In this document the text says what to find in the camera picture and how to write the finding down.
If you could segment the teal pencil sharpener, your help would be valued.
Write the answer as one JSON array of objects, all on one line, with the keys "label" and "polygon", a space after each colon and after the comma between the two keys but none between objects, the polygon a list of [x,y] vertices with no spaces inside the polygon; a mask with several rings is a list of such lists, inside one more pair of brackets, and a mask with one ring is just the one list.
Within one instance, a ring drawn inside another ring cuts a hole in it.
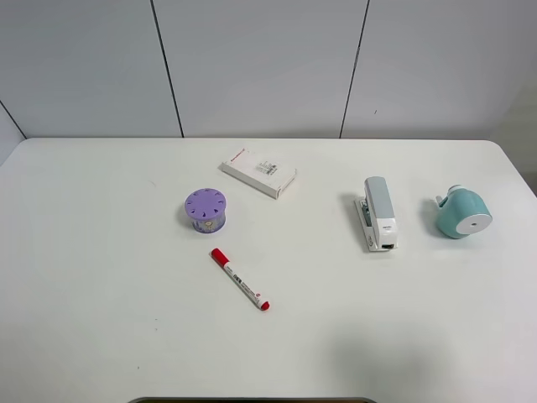
[{"label": "teal pencil sharpener", "polygon": [[445,197],[436,197],[436,202],[435,225],[449,238],[461,239],[479,233],[493,221],[484,200],[464,186],[451,186]]}]

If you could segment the white grey stapler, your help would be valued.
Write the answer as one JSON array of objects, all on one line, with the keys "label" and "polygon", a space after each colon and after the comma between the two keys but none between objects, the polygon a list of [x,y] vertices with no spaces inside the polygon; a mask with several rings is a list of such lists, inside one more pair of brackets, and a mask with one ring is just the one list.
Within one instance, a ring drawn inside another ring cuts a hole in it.
[{"label": "white grey stapler", "polygon": [[382,176],[371,176],[364,181],[365,196],[355,200],[366,245],[370,252],[387,252],[398,247],[399,229]]}]

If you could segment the purple round container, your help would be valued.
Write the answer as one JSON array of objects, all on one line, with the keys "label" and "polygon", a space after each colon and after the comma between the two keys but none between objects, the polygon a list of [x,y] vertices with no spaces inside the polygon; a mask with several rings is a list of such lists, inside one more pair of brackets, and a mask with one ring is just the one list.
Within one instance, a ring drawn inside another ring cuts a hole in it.
[{"label": "purple round container", "polygon": [[185,212],[199,233],[219,231],[226,222],[227,199],[213,188],[192,192],[185,200]]}]

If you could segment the white cardboard box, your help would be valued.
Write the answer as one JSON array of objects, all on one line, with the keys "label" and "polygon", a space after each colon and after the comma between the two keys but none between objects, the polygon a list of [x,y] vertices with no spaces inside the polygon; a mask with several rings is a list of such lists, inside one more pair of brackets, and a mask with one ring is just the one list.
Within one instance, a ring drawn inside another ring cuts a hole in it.
[{"label": "white cardboard box", "polygon": [[219,169],[274,200],[281,197],[297,176],[295,167],[247,148],[223,161]]}]

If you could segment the red white marker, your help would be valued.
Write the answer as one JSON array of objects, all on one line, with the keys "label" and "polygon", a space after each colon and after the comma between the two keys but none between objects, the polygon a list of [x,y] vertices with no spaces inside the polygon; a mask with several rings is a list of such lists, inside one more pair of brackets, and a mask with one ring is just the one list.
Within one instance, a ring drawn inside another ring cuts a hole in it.
[{"label": "red white marker", "polygon": [[269,301],[263,295],[253,290],[244,278],[230,265],[229,258],[220,250],[213,249],[210,252],[212,259],[221,267],[227,276],[241,290],[241,292],[260,310],[267,311],[270,308]]}]

